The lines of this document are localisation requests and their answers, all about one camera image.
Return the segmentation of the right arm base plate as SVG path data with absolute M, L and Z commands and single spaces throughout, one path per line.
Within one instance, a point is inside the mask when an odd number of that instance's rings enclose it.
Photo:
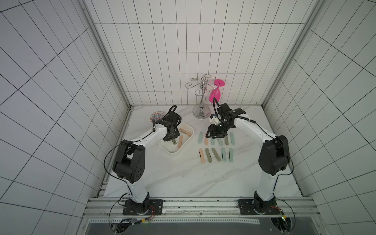
M 240 199 L 238 207 L 241 215 L 278 215 L 280 210 L 277 208 L 275 199 L 269 201 Z

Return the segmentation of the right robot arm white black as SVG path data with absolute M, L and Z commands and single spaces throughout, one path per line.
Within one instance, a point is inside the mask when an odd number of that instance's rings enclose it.
M 254 210 L 262 214 L 276 205 L 274 189 L 278 177 L 282 175 L 291 162 L 288 139 L 284 135 L 277 136 L 262 128 L 255 120 L 249 118 L 241 109 L 231 109 L 228 104 L 219 104 L 213 99 L 214 114 L 210 116 L 206 138 L 222 139 L 228 136 L 231 128 L 238 128 L 259 145 L 258 164 L 262 170 L 258 189 L 254 194 Z

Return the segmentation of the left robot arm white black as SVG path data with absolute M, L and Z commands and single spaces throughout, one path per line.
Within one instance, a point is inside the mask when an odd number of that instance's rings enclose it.
M 182 118 L 175 112 L 177 106 L 172 105 L 165 116 L 153 121 L 153 126 L 146 133 L 131 141 L 123 139 L 113 150 L 116 151 L 112 169 L 105 169 L 109 176 L 124 182 L 129 189 L 127 200 L 142 211 L 149 208 L 149 192 L 137 182 L 146 169 L 146 149 L 158 141 L 172 141 L 180 136 L 178 126 Z

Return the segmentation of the mint knife bottom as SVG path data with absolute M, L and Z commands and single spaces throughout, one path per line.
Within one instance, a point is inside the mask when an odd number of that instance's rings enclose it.
M 232 148 L 229 149 L 229 162 L 234 162 L 234 150 Z

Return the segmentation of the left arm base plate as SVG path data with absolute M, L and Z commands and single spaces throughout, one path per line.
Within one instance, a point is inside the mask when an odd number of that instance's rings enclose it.
M 151 216 L 161 215 L 163 209 L 163 200 L 161 199 L 146 199 L 143 203 L 136 203 L 131 199 L 126 200 L 123 206 L 123 215 L 134 216 Z

